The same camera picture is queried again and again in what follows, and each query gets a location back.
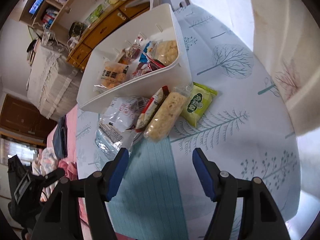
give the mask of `drawer knob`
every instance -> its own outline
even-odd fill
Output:
[[[104,27],[101,29],[100,34],[102,34],[106,29],[108,29],[108,27]]]
[[[122,20],[125,21],[126,18],[125,18],[125,16],[122,15],[122,13],[118,13],[117,15],[118,15]]]

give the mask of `blue gripper pad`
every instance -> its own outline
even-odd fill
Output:
[[[129,152],[125,149],[109,180],[109,189],[106,195],[108,201],[117,194],[124,172],[128,166],[128,162]]]
[[[193,166],[196,169],[198,177],[200,179],[202,188],[207,197],[214,199],[214,188],[213,188],[213,180],[208,172],[207,167],[205,166],[203,160],[201,159],[198,151],[196,149],[192,152],[192,162]]]

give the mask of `wooden door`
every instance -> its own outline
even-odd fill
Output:
[[[21,135],[45,139],[57,122],[46,119],[27,102],[6,95],[0,116],[0,127]]]

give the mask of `green logo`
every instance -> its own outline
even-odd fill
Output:
[[[198,93],[196,94],[190,101],[187,111],[189,113],[192,113],[196,111],[197,109],[201,109],[203,107],[203,104],[201,103],[202,101],[202,94]]]

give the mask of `pink blanket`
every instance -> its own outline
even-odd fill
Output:
[[[68,128],[68,157],[59,161],[59,167],[63,168],[66,171],[66,176],[71,180],[75,179],[75,172],[77,162],[77,155],[76,155],[76,129],[77,129],[77,110],[78,105],[70,110],[67,113],[66,123]],[[47,137],[47,147],[53,147],[52,140],[53,135],[56,130],[57,126],[51,131],[51,133]],[[81,221],[81,228],[83,233],[84,240],[91,240],[90,229],[88,227],[88,218],[85,211],[85,207],[81,198],[79,198],[79,206],[80,206],[80,217]],[[121,235],[116,233],[118,240],[134,240],[133,238],[129,238],[127,236]]]

